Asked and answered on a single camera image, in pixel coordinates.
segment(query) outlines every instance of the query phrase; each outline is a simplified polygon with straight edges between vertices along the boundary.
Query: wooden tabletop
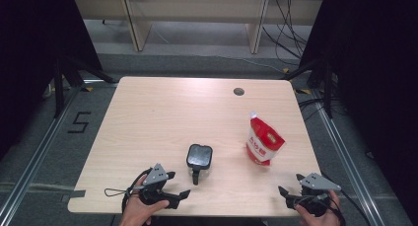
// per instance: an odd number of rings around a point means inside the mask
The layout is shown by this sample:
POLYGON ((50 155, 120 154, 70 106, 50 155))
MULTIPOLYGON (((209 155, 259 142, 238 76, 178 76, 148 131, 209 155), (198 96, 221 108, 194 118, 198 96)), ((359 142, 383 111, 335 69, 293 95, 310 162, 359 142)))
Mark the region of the wooden tabletop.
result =
POLYGON ((126 189, 157 163, 175 172, 163 191, 191 189, 178 209, 158 215, 294 216, 277 187, 299 194, 296 174, 319 173, 288 81, 124 77, 75 188, 86 194, 71 198, 69 210, 120 213, 123 195, 107 197, 105 188, 126 189), (286 140, 269 167, 252 163, 245 152, 251 111, 286 140), (186 165, 194 143, 213 148, 210 174, 198 186, 186 165))

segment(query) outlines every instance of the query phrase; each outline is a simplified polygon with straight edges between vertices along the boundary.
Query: snack bag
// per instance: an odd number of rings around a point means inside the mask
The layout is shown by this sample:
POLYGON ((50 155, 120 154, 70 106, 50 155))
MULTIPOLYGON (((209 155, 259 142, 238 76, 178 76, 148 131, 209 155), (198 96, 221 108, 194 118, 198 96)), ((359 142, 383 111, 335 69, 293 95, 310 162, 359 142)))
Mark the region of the snack bag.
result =
POLYGON ((270 165, 270 160, 285 144, 285 140, 268 124, 251 114, 249 137, 246 142, 246 153, 249 158, 259 165, 270 165))

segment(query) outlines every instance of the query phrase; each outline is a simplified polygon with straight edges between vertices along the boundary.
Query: red and white package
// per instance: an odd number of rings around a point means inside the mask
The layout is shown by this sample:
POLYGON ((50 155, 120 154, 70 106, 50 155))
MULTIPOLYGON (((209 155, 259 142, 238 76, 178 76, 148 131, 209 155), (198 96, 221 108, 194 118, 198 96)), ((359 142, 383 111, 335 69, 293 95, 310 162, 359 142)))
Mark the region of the red and white package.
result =
POLYGON ((246 153, 256 164, 268 166, 285 140, 268 124, 252 112, 246 153))

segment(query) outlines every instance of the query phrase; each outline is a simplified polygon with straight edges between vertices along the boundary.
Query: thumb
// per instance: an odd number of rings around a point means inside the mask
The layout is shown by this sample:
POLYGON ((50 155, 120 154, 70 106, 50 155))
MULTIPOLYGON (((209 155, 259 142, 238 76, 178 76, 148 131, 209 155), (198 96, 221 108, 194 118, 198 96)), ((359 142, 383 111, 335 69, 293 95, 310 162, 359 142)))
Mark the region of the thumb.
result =
POLYGON ((167 206, 169 206, 170 202, 168 200, 160 200, 157 203, 151 205, 151 210, 153 212, 157 212, 161 209, 166 208, 167 206))
POLYGON ((313 216, 301 205, 295 205, 296 211, 306 220, 309 221, 313 216))

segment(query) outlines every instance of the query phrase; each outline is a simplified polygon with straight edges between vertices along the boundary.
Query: gray carpet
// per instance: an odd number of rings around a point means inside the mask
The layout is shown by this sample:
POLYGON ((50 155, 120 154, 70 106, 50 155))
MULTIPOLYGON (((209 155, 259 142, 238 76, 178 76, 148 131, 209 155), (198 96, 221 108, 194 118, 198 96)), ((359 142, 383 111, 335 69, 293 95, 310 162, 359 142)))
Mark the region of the gray carpet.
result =
MULTIPOLYGON (((104 72, 113 78, 123 76, 168 76, 168 77, 216 77, 243 79, 278 79, 283 68, 295 69, 277 59, 250 59, 254 65, 243 60, 222 57, 200 56, 153 56, 153 55, 100 55, 104 72)), ((81 72, 84 78, 95 78, 81 72)), ((305 89, 309 73, 292 81, 295 89, 305 89)), ((80 92, 69 109, 51 148, 48 151, 33 184, 20 205, 11 225, 117 225, 120 215, 73 214, 67 210, 67 196, 76 185, 84 163, 99 130, 105 111, 115 88, 94 87, 91 92, 80 92), (73 124, 78 112, 89 112, 79 117, 88 122, 84 133, 69 133, 82 126, 73 124)), ((312 95, 296 95, 299 102, 312 99, 312 95)), ((364 154, 367 147, 359 137, 350 117, 339 102, 332 103, 334 122, 349 148, 366 185, 375 197, 386 225, 412 225, 384 179, 376 163, 364 154)), ((54 97, 46 99, 38 108, 22 140, 14 146, 0 163, 0 200, 10 191, 37 145, 45 134, 54 114, 54 97)), ((303 109, 308 133, 320 168, 358 204, 358 198, 342 167, 335 147, 319 117, 315 105, 303 109)), ((340 195, 347 225, 367 225, 360 213, 345 196, 340 195)), ((268 225, 299 225, 299 218, 268 218, 268 225)))

